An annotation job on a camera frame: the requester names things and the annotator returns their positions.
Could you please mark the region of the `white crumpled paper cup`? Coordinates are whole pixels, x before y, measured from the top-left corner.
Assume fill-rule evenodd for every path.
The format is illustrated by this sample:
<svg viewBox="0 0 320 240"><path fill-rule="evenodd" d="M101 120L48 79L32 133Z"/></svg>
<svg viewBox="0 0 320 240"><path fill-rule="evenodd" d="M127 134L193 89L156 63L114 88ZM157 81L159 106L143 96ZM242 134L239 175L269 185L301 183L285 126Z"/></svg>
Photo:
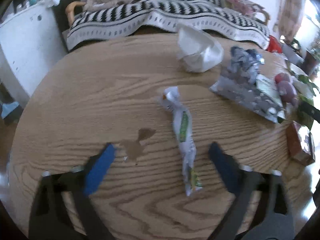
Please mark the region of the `white crumpled paper cup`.
<svg viewBox="0 0 320 240"><path fill-rule="evenodd" d="M177 44L177 59L186 72L204 73L223 61L221 44L202 30L179 24Z"/></svg>

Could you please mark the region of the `black white striped sofa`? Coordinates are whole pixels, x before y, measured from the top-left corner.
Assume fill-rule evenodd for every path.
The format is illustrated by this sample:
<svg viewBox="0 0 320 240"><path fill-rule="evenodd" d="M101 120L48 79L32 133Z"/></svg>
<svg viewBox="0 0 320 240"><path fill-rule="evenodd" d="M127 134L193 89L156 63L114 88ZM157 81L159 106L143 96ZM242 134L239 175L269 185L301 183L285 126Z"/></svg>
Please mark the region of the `black white striped sofa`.
<svg viewBox="0 0 320 240"><path fill-rule="evenodd" d="M126 37L144 25L176 33L179 24L268 48L270 32L266 25L220 6L221 0L139 0L96 12L86 11L72 23L67 48L73 50L87 40Z"/></svg>

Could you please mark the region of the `beige plush on sofa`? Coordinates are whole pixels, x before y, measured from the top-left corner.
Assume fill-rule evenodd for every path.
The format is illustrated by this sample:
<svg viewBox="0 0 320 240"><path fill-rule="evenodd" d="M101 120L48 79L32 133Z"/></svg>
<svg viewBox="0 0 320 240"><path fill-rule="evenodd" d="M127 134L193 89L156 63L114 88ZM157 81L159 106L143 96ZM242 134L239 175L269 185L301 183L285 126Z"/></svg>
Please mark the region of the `beige plush on sofa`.
<svg viewBox="0 0 320 240"><path fill-rule="evenodd" d="M122 4L132 4L140 0L87 0L84 5L84 11L95 12L99 10L110 9Z"/></svg>

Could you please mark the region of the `yellow-green snack bag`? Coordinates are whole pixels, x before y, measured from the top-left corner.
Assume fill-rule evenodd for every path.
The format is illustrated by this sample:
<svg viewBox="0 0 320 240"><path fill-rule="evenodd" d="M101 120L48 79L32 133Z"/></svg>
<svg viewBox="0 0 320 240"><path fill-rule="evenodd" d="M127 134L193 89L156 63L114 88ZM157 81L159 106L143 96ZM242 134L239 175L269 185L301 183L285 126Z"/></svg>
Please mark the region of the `yellow-green snack bag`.
<svg viewBox="0 0 320 240"><path fill-rule="evenodd" d="M306 126L308 129L311 130L314 122L314 118L310 115L311 114L311 108L313 107L313 100L310 98L307 98L306 96L302 94L298 94L298 108L297 108L297 118L298 122L301 125Z"/></svg>

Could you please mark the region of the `pink patterned cushion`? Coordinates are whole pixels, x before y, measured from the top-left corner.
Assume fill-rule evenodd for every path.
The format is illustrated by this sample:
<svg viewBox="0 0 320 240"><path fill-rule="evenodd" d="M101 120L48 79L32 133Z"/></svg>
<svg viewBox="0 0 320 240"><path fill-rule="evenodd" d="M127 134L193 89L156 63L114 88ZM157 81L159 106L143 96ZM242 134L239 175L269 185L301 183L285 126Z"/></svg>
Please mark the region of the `pink patterned cushion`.
<svg viewBox="0 0 320 240"><path fill-rule="evenodd" d="M229 9L239 12L240 14L253 17L256 13L262 12L265 8L250 0L225 0Z"/></svg>

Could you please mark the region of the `red plastic bag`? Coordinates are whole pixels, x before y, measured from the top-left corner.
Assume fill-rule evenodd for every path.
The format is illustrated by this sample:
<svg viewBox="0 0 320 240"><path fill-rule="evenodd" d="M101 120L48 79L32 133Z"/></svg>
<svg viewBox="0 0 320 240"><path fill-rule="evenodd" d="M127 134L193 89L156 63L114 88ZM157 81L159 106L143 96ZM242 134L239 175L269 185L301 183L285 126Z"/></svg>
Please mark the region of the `red plastic bag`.
<svg viewBox="0 0 320 240"><path fill-rule="evenodd" d="M272 35L270 35L269 38L270 38L270 41L269 41L268 48L266 50L270 53L282 54L283 51L282 51L280 42Z"/></svg>

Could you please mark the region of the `twisted white green wrapper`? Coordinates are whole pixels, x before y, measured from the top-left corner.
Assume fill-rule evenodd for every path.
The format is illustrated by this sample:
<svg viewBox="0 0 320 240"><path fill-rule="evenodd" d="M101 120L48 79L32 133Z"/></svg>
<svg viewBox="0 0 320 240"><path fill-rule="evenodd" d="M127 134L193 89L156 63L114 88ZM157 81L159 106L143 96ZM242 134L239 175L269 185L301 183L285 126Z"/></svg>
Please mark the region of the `twisted white green wrapper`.
<svg viewBox="0 0 320 240"><path fill-rule="evenodd" d="M192 116L189 109L181 103L180 93L176 86L164 90L161 104L172 113L172 129L182 156L185 194L190 196L193 192L202 189L202 184L194 169L197 150L193 140Z"/></svg>

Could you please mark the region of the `red snack box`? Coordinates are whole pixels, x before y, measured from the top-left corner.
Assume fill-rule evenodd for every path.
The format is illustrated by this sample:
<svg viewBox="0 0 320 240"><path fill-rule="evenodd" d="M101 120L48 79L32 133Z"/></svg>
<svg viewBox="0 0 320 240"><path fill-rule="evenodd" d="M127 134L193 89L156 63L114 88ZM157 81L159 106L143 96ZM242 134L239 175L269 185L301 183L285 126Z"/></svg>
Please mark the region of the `red snack box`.
<svg viewBox="0 0 320 240"><path fill-rule="evenodd" d="M298 163L309 166L315 162L315 145L307 126L295 121L286 129L287 147L290 157Z"/></svg>

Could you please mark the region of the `crumpled blue silver foil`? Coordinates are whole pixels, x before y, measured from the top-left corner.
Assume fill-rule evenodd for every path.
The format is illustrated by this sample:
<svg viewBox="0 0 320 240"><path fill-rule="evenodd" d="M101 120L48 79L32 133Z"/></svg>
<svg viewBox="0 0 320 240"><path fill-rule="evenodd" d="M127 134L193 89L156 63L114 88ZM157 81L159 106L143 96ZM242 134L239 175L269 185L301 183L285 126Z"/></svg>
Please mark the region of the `crumpled blue silver foil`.
<svg viewBox="0 0 320 240"><path fill-rule="evenodd" d="M221 68L221 75L236 83L254 85L259 74L259 67L265 59L256 49L244 50L239 46L230 49L230 64Z"/></svg>

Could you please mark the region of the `white cabinet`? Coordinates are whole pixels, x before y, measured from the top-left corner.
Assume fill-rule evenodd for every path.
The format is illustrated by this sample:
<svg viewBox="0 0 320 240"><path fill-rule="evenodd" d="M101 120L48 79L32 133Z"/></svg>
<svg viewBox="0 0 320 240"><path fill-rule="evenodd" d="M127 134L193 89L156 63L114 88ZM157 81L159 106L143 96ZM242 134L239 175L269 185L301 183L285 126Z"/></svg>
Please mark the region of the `white cabinet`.
<svg viewBox="0 0 320 240"><path fill-rule="evenodd" d="M66 54L53 10L45 5L28 7L1 23L1 81L23 108Z"/></svg>

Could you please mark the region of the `torn white green package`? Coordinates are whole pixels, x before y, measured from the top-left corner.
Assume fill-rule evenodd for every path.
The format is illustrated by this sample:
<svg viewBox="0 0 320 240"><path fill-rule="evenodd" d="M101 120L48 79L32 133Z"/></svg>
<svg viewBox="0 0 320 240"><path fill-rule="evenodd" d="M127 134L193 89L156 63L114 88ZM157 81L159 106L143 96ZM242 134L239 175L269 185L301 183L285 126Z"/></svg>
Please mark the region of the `torn white green package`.
<svg viewBox="0 0 320 240"><path fill-rule="evenodd" d="M286 70L296 91L296 98L313 100L316 97L315 91L317 90L319 93L319 87L297 65L289 62L286 64Z"/></svg>

